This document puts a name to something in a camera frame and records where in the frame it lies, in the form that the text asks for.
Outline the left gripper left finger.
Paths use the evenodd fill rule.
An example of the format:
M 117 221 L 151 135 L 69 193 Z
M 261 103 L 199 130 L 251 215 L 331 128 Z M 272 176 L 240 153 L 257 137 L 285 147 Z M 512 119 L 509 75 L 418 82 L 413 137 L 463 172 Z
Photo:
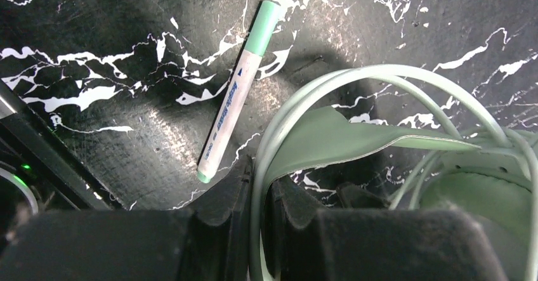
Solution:
M 174 210 L 50 211 L 17 228 L 2 280 L 245 280 L 253 161 Z

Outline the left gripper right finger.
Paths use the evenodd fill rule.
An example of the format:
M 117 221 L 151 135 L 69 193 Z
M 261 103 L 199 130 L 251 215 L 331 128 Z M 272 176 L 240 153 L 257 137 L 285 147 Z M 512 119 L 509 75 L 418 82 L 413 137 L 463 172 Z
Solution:
M 328 208 L 291 179 L 265 204 L 266 264 L 281 280 L 506 280 L 478 223 L 458 211 Z

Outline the mint green gaming headphones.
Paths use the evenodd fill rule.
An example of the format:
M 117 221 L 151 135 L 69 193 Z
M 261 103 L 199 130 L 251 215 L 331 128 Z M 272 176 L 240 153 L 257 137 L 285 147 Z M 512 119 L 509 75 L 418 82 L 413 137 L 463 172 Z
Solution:
M 361 79 L 403 89 L 430 111 L 441 131 L 351 123 L 332 107 L 313 109 L 326 94 Z M 309 82 L 269 123 L 254 167 L 251 280 L 281 280 L 268 270 L 263 244 L 266 198 L 274 181 L 387 147 L 421 149 L 426 155 L 387 197 L 351 184 L 339 187 L 341 208 L 463 212 L 483 230 L 506 280 L 537 279 L 537 134 L 502 127 L 474 96 L 436 73 L 372 65 Z

